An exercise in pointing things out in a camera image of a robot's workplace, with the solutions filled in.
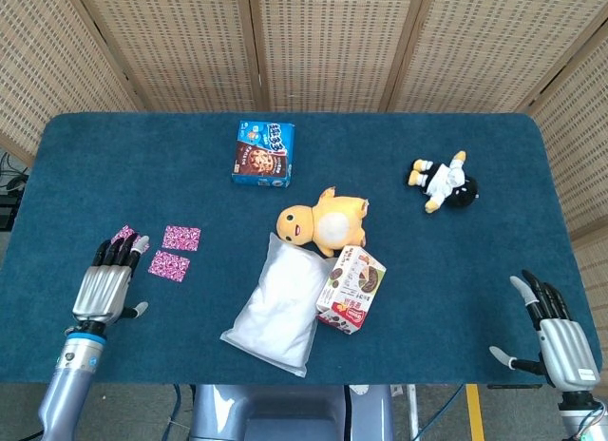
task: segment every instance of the gray floor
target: gray floor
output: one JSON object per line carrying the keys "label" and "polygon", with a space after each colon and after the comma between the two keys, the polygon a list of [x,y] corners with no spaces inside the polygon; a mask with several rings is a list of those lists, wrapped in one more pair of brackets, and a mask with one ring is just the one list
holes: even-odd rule
{"label": "gray floor", "polygon": [[[9,238],[10,234],[0,233],[0,267]],[[0,441],[17,441],[41,430],[36,412],[45,389],[44,384],[0,383]],[[421,427],[455,390],[455,386],[418,386]],[[190,389],[181,386],[181,392],[178,422],[184,427],[172,428],[171,441],[186,440],[187,427],[192,420]],[[489,390],[482,387],[480,398],[485,439],[488,441],[560,441],[565,437],[557,411],[560,396],[547,386],[539,390]],[[160,441],[174,402],[175,394],[171,385],[94,385],[86,401],[77,439]],[[396,439],[406,441],[409,439],[406,397],[395,396],[393,403]],[[471,439],[465,393],[454,400],[450,409],[423,439]]]}

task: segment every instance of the white bag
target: white bag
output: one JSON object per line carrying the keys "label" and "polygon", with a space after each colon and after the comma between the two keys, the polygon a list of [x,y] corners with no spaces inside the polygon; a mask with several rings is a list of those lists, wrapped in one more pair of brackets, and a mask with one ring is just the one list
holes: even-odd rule
{"label": "white bag", "polygon": [[304,377],[316,331],[314,305],[332,268],[333,260],[270,234],[258,286],[220,339]]}

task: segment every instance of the blue snack box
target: blue snack box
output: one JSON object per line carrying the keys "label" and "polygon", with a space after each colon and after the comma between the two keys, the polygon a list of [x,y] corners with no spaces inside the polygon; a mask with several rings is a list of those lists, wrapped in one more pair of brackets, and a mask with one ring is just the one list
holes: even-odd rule
{"label": "blue snack box", "polygon": [[294,136],[294,125],[241,121],[238,126],[233,181],[259,186],[289,186]]}

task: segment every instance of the robotic arm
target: robotic arm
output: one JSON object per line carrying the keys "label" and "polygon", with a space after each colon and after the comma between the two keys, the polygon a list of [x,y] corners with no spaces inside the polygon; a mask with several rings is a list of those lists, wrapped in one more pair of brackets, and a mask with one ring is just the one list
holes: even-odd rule
{"label": "robotic arm", "polygon": [[135,243],[136,237],[133,234],[113,244],[104,241],[86,270],[72,309],[76,325],[66,330],[66,344],[38,411],[44,427],[42,441],[74,439],[78,418],[104,351],[106,327],[121,318],[139,317],[147,309],[147,302],[135,308],[124,307],[129,282],[148,243],[148,237]]}
{"label": "robotic arm", "polygon": [[517,277],[511,277],[511,283],[522,296],[539,337],[540,360],[518,359],[496,346],[490,346],[490,352],[511,370],[545,376],[562,392],[560,414],[570,436],[565,441],[608,441],[606,407],[591,395],[599,372],[585,333],[558,289],[528,271],[522,274],[528,284]]}

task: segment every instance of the pink card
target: pink card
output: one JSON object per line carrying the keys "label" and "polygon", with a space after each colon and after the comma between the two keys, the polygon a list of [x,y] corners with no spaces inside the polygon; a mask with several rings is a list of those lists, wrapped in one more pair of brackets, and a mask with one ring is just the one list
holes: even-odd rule
{"label": "pink card", "polygon": [[[125,227],[123,227],[119,231],[118,234],[116,234],[114,236],[114,238],[112,239],[112,243],[114,241],[116,241],[117,239],[126,239],[127,237],[129,237],[130,235],[132,235],[134,233],[135,233],[135,231],[131,227],[129,227],[129,225],[127,224]],[[135,242],[133,244],[137,243],[140,240],[141,237],[142,237],[141,235],[138,235],[137,238],[135,239]],[[144,248],[143,248],[143,251],[146,252],[149,248],[150,248],[150,245],[146,244],[144,246]]]}
{"label": "pink card", "polygon": [[164,229],[162,247],[167,249],[181,249],[183,251],[196,251],[199,249],[200,229],[197,227],[178,227],[167,225]]}
{"label": "pink card", "polygon": [[182,282],[188,265],[190,265],[190,259],[165,253],[164,251],[157,251],[152,259],[150,268],[148,268],[148,272],[158,277]]}

